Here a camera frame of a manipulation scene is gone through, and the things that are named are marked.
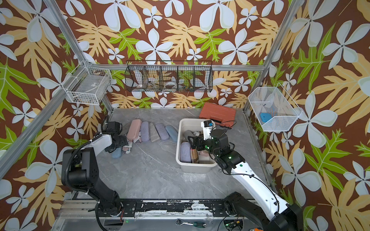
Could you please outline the pale blue glasses case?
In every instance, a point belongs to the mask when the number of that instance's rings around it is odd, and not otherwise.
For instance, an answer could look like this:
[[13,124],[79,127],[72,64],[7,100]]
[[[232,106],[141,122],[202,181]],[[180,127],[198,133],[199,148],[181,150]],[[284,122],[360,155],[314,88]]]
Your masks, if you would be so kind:
[[118,159],[122,156],[122,148],[117,148],[115,149],[112,153],[111,153],[111,156],[113,159]]

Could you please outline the plaid glasses case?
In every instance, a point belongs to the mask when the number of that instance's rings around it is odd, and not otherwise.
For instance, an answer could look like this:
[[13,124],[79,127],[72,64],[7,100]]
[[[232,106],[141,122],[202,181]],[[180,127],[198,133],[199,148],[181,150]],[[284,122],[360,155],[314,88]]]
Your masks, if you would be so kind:
[[198,164],[199,163],[199,157],[198,157],[198,151],[196,149],[191,149],[191,163]]

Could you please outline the grey fabric glasses case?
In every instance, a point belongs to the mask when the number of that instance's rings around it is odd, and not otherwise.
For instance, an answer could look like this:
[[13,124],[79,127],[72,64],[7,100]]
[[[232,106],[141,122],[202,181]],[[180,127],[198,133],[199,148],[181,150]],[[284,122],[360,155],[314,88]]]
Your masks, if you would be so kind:
[[183,133],[183,137],[184,137],[185,141],[187,141],[187,142],[193,142],[194,141],[194,134],[190,130],[186,130]]

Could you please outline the cream plastic storage box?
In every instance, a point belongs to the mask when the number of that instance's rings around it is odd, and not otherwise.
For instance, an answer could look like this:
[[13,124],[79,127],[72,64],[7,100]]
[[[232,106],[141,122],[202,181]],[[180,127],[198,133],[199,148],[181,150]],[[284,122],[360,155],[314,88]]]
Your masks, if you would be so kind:
[[213,167],[217,166],[217,163],[212,160],[209,156],[199,156],[199,163],[185,163],[180,160],[181,157],[181,144],[185,142],[185,138],[183,137],[185,131],[201,131],[203,132],[203,128],[201,127],[201,122],[205,121],[206,119],[199,119],[199,118],[184,118],[179,122],[179,129],[178,129],[178,139],[177,139],[177,147],[176,147],[176,161],[180,165],[181,170],[185,173],[196,173],[196,174],[206,174],[208,173]]

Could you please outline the flag newspaper glasses case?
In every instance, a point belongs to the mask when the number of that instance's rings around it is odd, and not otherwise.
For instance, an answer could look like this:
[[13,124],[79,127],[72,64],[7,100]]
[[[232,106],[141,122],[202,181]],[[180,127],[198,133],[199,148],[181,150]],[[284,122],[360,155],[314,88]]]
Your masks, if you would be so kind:
[[142,135],[139,132],[139,135],[134,140],[128,140],[128,144],[122,147],[122,154],[126,155],[132,151],[133,144],[140,144],[142,142]]

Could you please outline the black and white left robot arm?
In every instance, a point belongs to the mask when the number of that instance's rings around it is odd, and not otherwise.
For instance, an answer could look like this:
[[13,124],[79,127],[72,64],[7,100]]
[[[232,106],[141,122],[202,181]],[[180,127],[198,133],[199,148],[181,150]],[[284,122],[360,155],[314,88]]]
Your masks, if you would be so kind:
[[123,126],[118,122],[105,122],[102,131],[88,142],[62,155],[61,181],[68,188],[88,194],[97,202],[97,208],[105,215],[117,217],[122,204],[116,191],[110,189],[99,177],[96,156],[103,151],[113,153],[128,144],[122,135]]

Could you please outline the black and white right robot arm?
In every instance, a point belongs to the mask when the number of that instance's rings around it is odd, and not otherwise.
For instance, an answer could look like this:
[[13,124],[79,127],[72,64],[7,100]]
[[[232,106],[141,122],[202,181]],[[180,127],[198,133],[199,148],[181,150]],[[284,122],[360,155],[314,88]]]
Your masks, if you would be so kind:
[[234,192],[224,199],[229,214],[246,217],[263,231],[304,229],[303,210],[278,196],[254,173],[228,140],[226,130],[213,129],[202,136],[186,136],[186,139],[197,151],[207,151],[223,173],[234,177],[256,201],[254,204]]

